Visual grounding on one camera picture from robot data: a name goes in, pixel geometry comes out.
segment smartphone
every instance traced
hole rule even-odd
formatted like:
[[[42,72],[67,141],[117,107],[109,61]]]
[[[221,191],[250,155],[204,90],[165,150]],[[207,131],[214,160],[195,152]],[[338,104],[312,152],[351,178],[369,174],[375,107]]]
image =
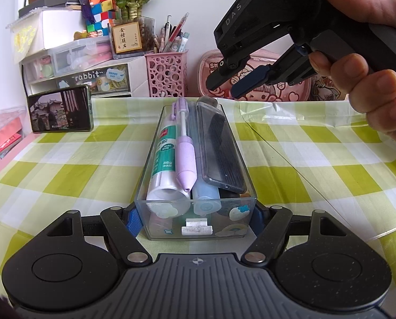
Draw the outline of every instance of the smartphone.
[[[93,129],[90,87],[80,85],[27,98],[32,131],[88,132]]]
[[[244,193],[246,184],[237,147],[224,113],[199,102],[197,121],[203,180],[234,193]]]

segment rubik's cube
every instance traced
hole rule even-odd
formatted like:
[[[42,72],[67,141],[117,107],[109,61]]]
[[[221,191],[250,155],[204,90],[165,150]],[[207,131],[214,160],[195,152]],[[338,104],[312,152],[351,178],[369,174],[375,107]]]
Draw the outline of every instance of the rubik's cube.
[[[104,36],[108,36],[108,24],[114,23],[117,16],[117,4],[115,0],[89,0],[94,24],[86,21],[87,32],[102,30]]]

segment transparent plastic box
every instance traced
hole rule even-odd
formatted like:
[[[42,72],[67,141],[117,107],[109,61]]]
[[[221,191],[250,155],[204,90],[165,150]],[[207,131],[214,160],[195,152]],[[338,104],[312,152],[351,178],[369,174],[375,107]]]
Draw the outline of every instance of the transparent plastic box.
[[[219,105],[218,109],[224,114],[223,108]],[[251,182],[250,175],[239,152],[238,146],[233,138],[232,131],[229,127],[229,133],[233,139],[235,154],[229,157],[236,157],[241,175],[244,178],[245,191],[242,194],[237,194],[236,198],[221,199],[188,199],[186,196],[180,195],[178,200],[146,200],[148,196],[148,189],[152,175],[155,172],[154,159],[156,151],[160,148],[161,135],[167,133],[165,124],[170,119],[172,114],[172,107],[165,106],[162,110],[157,130],[151,145],[145,167],[139,182],[139,187],[135,195],[135,204],[142,219],[147,237],[150,240],[217,240],[227,238],[241,238],[248,231],[249,222],[253,214],[254,206],[257,200],[254,186]],[[194,143],[195,154],[199,155],[199,147]],[[169,218],[161,218],[155,212],[171,212],[172,208],[177,210],[177,214]],[[208,207],[220,208],[216,212],[206,213]],[[186,227],[192,223],[203,223],[211,229],[204,229],[204,234],[185,234],[182,227]]]
[[[28,84],[85,70],[112,59],[109,36],[79,39],[22,60]]]

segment glue stick label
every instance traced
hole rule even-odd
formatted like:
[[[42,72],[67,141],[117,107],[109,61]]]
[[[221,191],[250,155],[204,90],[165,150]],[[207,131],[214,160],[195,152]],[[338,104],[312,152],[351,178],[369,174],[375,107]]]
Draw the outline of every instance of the glue stick label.
[[[165,127],[160,134],[152,175],[160,171],[175,171],[176,126]]]

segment table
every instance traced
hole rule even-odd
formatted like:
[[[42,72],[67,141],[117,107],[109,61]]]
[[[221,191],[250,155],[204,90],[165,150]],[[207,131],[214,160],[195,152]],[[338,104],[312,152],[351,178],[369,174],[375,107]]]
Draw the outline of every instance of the table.
[[[93,100],[92,132],[43,134],[0,171],[0,293],[5,261],[67,210],[99,214],[133,202],[161,109],[173,99]],[[384,308],[396,315],[396,143],[372,130],[348,102],[220,99],[258,199],[296,214],[324,209],[390,264]],[[235,243],[138,240],[153,257],[235,251]],[[294,238],[290,244],[305,241]]]

